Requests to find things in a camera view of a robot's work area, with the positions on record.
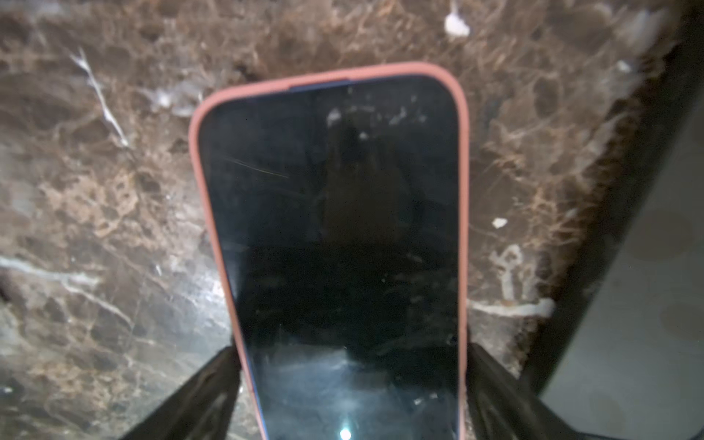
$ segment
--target black screen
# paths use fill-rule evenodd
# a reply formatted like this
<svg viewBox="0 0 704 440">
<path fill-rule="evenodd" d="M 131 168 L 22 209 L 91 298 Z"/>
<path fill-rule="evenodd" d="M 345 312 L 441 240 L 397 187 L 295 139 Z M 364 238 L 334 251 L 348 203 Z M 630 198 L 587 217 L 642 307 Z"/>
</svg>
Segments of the black screen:
<svg viewBox="0 0 704 440">
<path fill-rule="evenodd" d="M 449 91 L 408 76 L 228 101 L 199 148 L 268 438 L 455 438 Z"/>
</svg>

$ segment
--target phone case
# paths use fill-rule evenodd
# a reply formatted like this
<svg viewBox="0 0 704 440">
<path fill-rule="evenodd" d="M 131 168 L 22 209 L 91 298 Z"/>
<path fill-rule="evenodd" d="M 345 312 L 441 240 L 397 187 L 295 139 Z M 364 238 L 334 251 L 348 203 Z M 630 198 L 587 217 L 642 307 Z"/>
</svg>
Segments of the phone case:
<svg viewBox="0 0 704 440">
<path fill-rule="evenodd" d="M 458 157 L 459 157 L 459 243 L 458 243 L 458 348 L 459 348 L 459 390 L 458 390 L 458 438 L 465 438 L 465 411 L 464 411 L 464 401 L 465 401 L 465 373 L 467 370 L 467 246 L 468 246 L 468 233 L 469 233 L 469 186 L 470 186 L 470 161 L 469 161 L 469 144 L 470 144 L 470 119 L 469 111 L 467 109 L 467 102 L 465 100 L 465 94 L 462 87 L 459 85 L 457 80 L 448 71 L 440 68 L 436 65 L 428 63 L 397 63 L 388 65 L 376 65 L 364 68 L 354 68 L 346 70 L 334 70 L 325 73 L 317 73 L 312 75 L 303 75 L 298 77 L 284 78 L 281 80 L 273 80 L 266 82 L 258 82 L 255 84 L 247 84 L 238 87 L 230 87 L 229 89 L 224 89 L 219 92 L 214 93 L 209 96 L 201 105 L 196 109 L 191 119 L 191 124 L 189 127 L 189 148 L 191 151 L 191 161 L 193 163 L 194 172 L 196 175 L 196 181 L 198 183 L 201 201 L 203 203 L 203 209 L 206 214 L 206 224 L 208 228 L 208 233 L 210 235 L 210 242 L 213 245 L 213 253 L 215 256 L 215 262 L 218 266 L 218 272 L 220 274 L 220 281 L 222 282 L 222 288 L 225 292 L 225 302 L 227 303 L 227 309 L 230 312 L 230 319 L 232 320 L 232 333 L 234 340 L 237 343 L 237 352 L 239 354 L 239 359 L 242 364 L 242 368 L 245 374 L 245 380 L 249 386 L 249 390 L 254 394 L 254 386 L 252 382 L 251 372 L 249 370 L 249 364 L 247 362 L 246 353 L 244 350 L 244 341 L 242 338 L 242 333 L 239 326 L 239 321 L 237 319 L 237 312 L 234 307 L 234 301 L 232 298 L 232 292 L 230 291 L 230 284 L 227 280 L 227 273 L 225 272 L 225 263 L 222 259 L 222 251 L 220 249 L 220 241 L 218 240 L 218 233 L 215 230 L 215 221 L 213 219 L 213 210 L 210 205 L 210 199 L 208 196 L 208 190 L 206 187 L 206 181 L 203 174 L 203 168 L 201 165 L 201 157 L 198 145 L 198 133 L 200 130 L 201 122 L 208 112 L 216 107 L 217 105 L 231 101 L 234 99 L 245 98 L 248 96 L 257 96 L 263 94 L 273 94 L 276 92 L 285 92 L 292 87 L 304 87 L 307 85 L 321 84 L 326 82 L 337 82 L 337 81 L 362 81 L 362 80 L 372 80 L 375 78 L 384 77 L 397 77 L 406 75 L 424 75 L 427 77 L 432 77 L 438 80 L 442 85 L 447 88 L 454 98 L 455 104 L 457 106 L 458 113 L 458 127 L 459 127 L 459 145 L 458 145 Z M 259 424 L 259 429 L 262 433 L 262 438 L 267 439 L 267 435 L 264 430 L 264 425 L 262 422 L 262 415 L 260 414 L 257 407 L 257 422 Z"/>
</svg>

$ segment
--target gray floor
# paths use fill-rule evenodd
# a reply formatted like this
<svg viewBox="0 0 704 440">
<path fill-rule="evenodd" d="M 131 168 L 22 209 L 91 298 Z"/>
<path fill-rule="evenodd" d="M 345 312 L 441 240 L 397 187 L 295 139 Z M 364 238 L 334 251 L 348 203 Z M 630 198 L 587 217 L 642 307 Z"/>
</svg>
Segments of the gray floor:
<svg viewBox="0 0 704 440">
<path fill-rule="evenodd" d="M 543 393 L 581 432 L 685 440 L 704 426 L 703 124 L 704 91 Z"/>
</svg>

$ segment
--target white debris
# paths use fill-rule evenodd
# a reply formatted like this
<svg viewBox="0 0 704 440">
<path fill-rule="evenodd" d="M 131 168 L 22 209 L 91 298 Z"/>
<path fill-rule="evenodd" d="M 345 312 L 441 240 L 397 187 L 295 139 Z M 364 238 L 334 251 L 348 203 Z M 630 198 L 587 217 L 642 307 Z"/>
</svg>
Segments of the white debris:
<svg viewBox="0 0 704 440">
<path fill-rule="evenodd" d="M 176 106 L 171 109 L 171 114 L 174 116 L 178 116 L 179 118 L 190 118 L 193 116 L 193 113 L 195 113 L 196 107 L 195 106 Z"/>
<path fill-rule="evenodd" d="M 470 27 L 460 17 L 457 0 L 451 0 L 450 13 L 445 17 L 445 32 L 450 38 L 469 37 Z"/>
<path fill-rule="evenodd" d="M 555 301 L 551 298 L 540 298 L 537 304 L 516 304 L 507 306 L 501 303 L 489 304 L 484 301 L 470 301 L 470 306 L 480 312 L 490 315 L 506 316 L 509 318 L 539 316 L 549 318 L 555 310 Z"/>
<path fill-rule="evenodd" d="M 623 60 L 618 60 L 618 62 L 616 63 L 616 68 L 619 70 L 619 72 L 622 73 L 630 73 L 633 71 L 631 65 Z"/>
<path fill-rule="evenodd" d="M 105 102 L 103 92 L 100 90 L 100 86 L 98 85 L 98 82 L 96 81 L 95 76 L 93 75 L 93 70 L 90 68 L 90 64 L 88 64 L 88 60 L 86 58 L 85 52 L 83 51 L 83 48 L 79 48 L 78 51 L 80 56 L 71 55 L 70 57 L 73 62 L 78 65 L 78 67 L 83 69 L 88 74 L 88 82 L 90 83 L 91 87 L 93 87 L 93 89 L 95 90 L 95 93 L 98 95 L 98 101 L 100 101 L 100 105 L 103 108 L 103 117 L 115 128 L 115 131 L 120 136 L 120 143 L 123 146 L 130 145 L 130 143 L 127 141 L 125 133 L 122 131 L 122 128 L 118 123 L 118 120 L 115 119 L 113 112 L 110 111 L 108 104 Z"/>
<path fill-rule="evenodd" d="M 342 119 L 342 113 L 338 108 L 333 108 L 330 113 L 327 114 L 327 126 L 331 127 L 334 123 Z"/>
<path fill-rule="evenodd" d="M 493 222 L 491 222 L 491 226 L 494 226 L 495 229 L 501 229 L 502 227 L 506 226 L 508 224 L 508 220 L 502 217 L 497 217 L 494 219 Z"/>
<path fill-rule="evenodd" d="M 196 111 L 197 103 L 203 101 L 205 80 L 183 80 L 171 87 L 159 87 L 155 90 L 140 89 L 140 93 L 151 101 L 151 111 L 162 108 L 170 109 L 171 113 L 180 118 L 190 118 Z"/>
</svg>

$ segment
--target marble surface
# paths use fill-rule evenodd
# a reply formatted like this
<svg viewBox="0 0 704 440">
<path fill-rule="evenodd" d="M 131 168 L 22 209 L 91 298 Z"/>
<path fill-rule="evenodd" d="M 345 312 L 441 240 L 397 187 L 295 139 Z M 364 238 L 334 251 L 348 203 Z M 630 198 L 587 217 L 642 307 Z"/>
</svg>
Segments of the marble surface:
<svg viewBox="0 0 704 440">
<path fill-rule="evenodd" d="M 229 341 L 187 153 L 236 84 L 424 60 L 470 105 L 472 337 L 516 373 L 678 24 L 647 0 L 0 3 L 0 437 L 116 438 Z M 257 439 L 244 393 L 233 439 Z"/>
</svg>

